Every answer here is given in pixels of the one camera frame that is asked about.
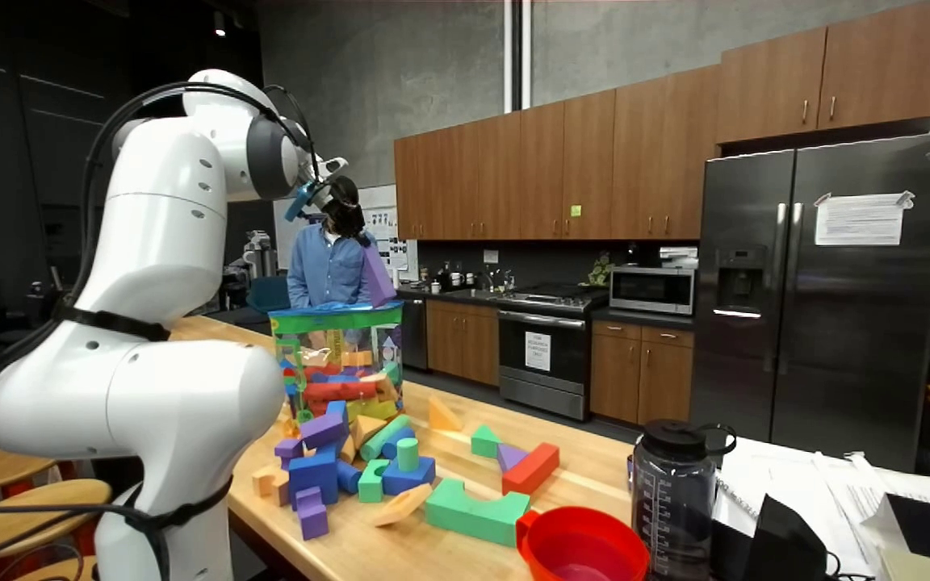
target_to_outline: stove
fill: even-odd
[[[521,287],[500,301],[500,393],[558,417],[586,417],[586,314],[604,291],[563,285]]]

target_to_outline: humanoid robot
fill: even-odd
[[[201,72],[188,116],[128,122],[89,277],[25,359],[0,372],[0,444],[47,458],[142,458],[115,502],[174,516],[144,531],[104,514],[104,581],[229,581],[226,485],[281,407],[276,362],[235,341],[163,341],[224,281],[226,203],[322,180],[313,146],[249,81]]]

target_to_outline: person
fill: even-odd
[[[335,173],[318,192],[318,220],[289,252],[287,294],[294,310],[360,304],[365,212],[351,178]]]

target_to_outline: stainless steel refrigerator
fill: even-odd
[[[930,135],[706,161],[691,417],[911,467],[930,346]]]

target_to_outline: red bowl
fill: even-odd
[[[518,547],[535,581],[641,581],[653,560],[625,522],[586,507],[529,511]]]

